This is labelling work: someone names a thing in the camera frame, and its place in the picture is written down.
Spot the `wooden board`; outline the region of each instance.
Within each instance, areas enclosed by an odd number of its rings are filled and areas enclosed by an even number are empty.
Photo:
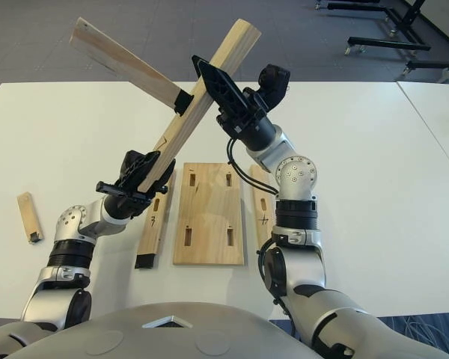
[[[185,163],[174,264],[244,264],[240,181],[230,165]]]
[[[28,242],[36,243],[40,241],[43,239],[43,233],[40,229],[40,222],[38,221],[37,213],[35,212],[31,194],[29,192],[22,193],[16,198],[16,201],[18,202],[20,215],[22,215],[23,227]]]
[[[270,185],[269,174],[260,166],[252,165],[249,169],[251,177]],[[272,226],[275,225],[276,199],[270,193],[250,186],[253,191],[254,221],[256,223],[257,248],[260,249],[264,242],[271,238]]]
[[[238,19],[210,63],[233,75],[260,35],[261,33],[253,25]],[[213,104],[213,99],[207,93],[203,79],[196,82],[191,95],[194,98],[186,112],[183,116],[177,115],[174,117],[154,147],[154,150],[159,150],[161,155],[156,160],[147,178],[138,187],[139,191],[146,192],[161,177]]]
[[[81,17],[73,29],[70,45],[175,108],[181,88]]]
[[[147,208],[144,220],[143,234],[138,245],[135,268],[152,268],[159,243],[162,241],[162,231],[165,226],[171,198],[173,197],[175,172],[168,181],[168,192],[162,194],[157,192],[155,199]]]

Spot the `black metal frame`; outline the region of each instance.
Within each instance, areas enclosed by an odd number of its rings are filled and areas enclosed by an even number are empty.
[[[348,48],[346,49],[346,55],[354,45],[361,45],[361,50],[365,46],[377,46],[388,47],[392,49],[407,49],[407,50],[423,50],[429,51],[431,46],[426,44],[422,38],[412,28],[412,23],[418,15],[421,13],[421,6],[426,0],[416,0],[414,4],[407,10],[404,16],[392,7],[386,7],[381,5],[362,5],[362,4],[340,4],[335,2],[328,3],[329,10],[360,10],[360,11],[374,11],[383,12],[386,14],[387,19],[391,20],[395,24],[395,28],[391,30],[389,36],[393,37],[397,32],[402,32],[408,42],[402,41],[389,41],[372,39],[367,37],[350,37],[347,41]]]
[[[407,75],[416,69],[447,69],[449,67],[449,61],[419,61],[411,60],[406,64],[406,68],[403,71],[403,76]]]
[[[334,0],[334,1],[360,2],[362,4],[366,3],[378,4],[381,0]],[[321,0],[316,0],[316,10],[319,10],[320,7],[321,7]]]

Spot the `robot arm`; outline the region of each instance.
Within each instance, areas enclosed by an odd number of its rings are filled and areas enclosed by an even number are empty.
[[[284,97],[289,72],[268,65],[260,74],[260,90],[243,93],[230,77],[195,59],[210,96],[218,103],[217,120],[232,139],[279,184],[276,225],[259,251],[258,265],[266,288],[290,315],[301,340],[324,358],[437,359],[443,352],[400,335],[353,300],[326,289],[314,163],[294,150],[287,136],[266,116]]]
[[[97,240],[122,232],[126,224],[140,215],[157,191],[166,192],[174,167],[171,163],[147,193],[138,186],[158,159],[159,152],[142,155],[129,151],[114,185],[97,184],[106,196],[87,206],[71,206],[59,217],[49,261],[38,276],[21,320],[38,323],[41,328],[60,331],[88,320],[91,294],[90,263]]]

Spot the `wooden panel with slots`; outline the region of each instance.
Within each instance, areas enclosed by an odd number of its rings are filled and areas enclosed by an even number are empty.
[[[166,194],[156,193],[155,199],[147,208],[143,233],[136,254],[135,268],[152,268],[159,243],[162,241],[162,231],[166,223],[167,212],[173,197],[175,172],[168,181]]]
[[[258,165],[250,168],[251,177],[269,185],[269,174]],[[256,222],[257,247],[261,248],[269,238],[271,238],[272,226],[275,225],[275,198],[272,194],[266,193],[251,187],[253,191],[254,221]]]
[[[30,192],[22,193],[16,198],[16,201],[18,202],[20,215],[22,215],[23,227],[25,228],[28,242],[36,243],[40,241],[43,239],[43,234]]]
[[[185,163],[174,264],[243,265],[239,177],[224,163]]]

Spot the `gray carpet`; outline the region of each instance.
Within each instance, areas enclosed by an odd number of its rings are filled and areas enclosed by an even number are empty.
[[[382,0],[405,11],[399,0]],[[0,0],[2,82],[123,80],[68,45],[78,16],[121,42],[175,81],[194,80],[190,56],[209,58],[236,18],[263,35],[236,80],[255,80],[268,63],[287,67],[292,81],[392,82],[409,52],[368,48],[344,56],[349,36],[386,38],[382,13],[319,11],[314,0]],[[425,22],[415,27],[433,47],[419,59],[449,61],[449,44]],[[440,70],[408,79],[434,82]]]

